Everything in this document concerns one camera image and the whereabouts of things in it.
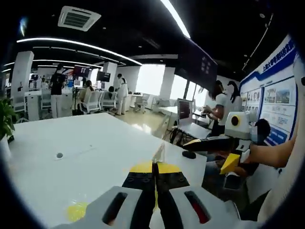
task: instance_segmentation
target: ceiling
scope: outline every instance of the ceiling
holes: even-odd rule
[[[254,70],[286,36],[273,15],[268,32],[258,45],[272,15],[256,0],[170,0],[184,22],[191,39],[217,63],[218,74],[241,80]],[[74,6],[101,15],[88,30],[58,27],[63,6]],[[52,37],[83,42],[126,57],[148,54],[178,54],[183,34],[160,0],[61,0],[50,4],[39,2],[25,12],[27,26],[18,39]],[[70,43],[31,41],[16,43],[11,59],[20,51],[32,50],[34,59],[52,59],[103,65],[104,61],[120,66],[137,65],[113,54]],[[137,59],[141,63],[164,63],[175,66],[175,59],[154,56]],[[51,62],[34,62],[33,67]]]

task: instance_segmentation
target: white pants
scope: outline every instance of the white pants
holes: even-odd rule
[[[51,109],[53,118],[61,117],[61,95],[51,95]]]
[[[126,98],[127,97],[123,97],[123,98],[118,98],[117,100],[117,105],[116,105],[116,109],[117,112],[116,114],[121,115],[121,114],[125,114],[126,111]]]

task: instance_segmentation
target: air conditioning vent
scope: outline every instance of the air conditioning vent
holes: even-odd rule
[[[64,6],[58,20],[59,27],[66,27],[81,31],[88,29],[101,17],[98,13],[79,9],[71,6]]]

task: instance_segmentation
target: potted plant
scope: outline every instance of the potted plant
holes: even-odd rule
[[[15,130],[12,121],[14,116],[17,117],[10,105],[10,99],[0,99],[0,152],[4,161],[8,161],[11,158],[7,138]]]

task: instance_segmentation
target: computer mouse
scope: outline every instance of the computer mouse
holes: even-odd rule
[[[192,151],[188,151],[188,150],[185,150],[182,152],[182,155],[184,157],[187,157],[189,159],[195,159],[196,158],[196,153],[192,152]]]

